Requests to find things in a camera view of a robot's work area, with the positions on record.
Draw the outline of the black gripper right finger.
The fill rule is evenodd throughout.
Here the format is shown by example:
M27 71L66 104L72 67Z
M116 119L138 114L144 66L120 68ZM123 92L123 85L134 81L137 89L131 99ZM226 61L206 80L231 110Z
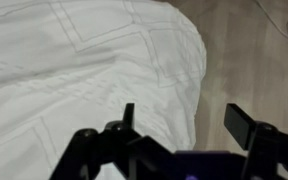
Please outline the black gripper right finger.
M248 152L243 180L284 180L278 174L278 165L288 172L288 134L272 124L252 119L234 103L226 105L224 126Z

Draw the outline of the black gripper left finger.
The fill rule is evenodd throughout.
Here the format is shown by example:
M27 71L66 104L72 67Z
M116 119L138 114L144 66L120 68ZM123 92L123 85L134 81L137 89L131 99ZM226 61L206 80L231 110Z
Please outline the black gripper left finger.
M125 180L198 180L176 154L135 131L134 115L135 104L127 103L123 118L107 123L101 133L78 130L49 180L95 180L110 163Z

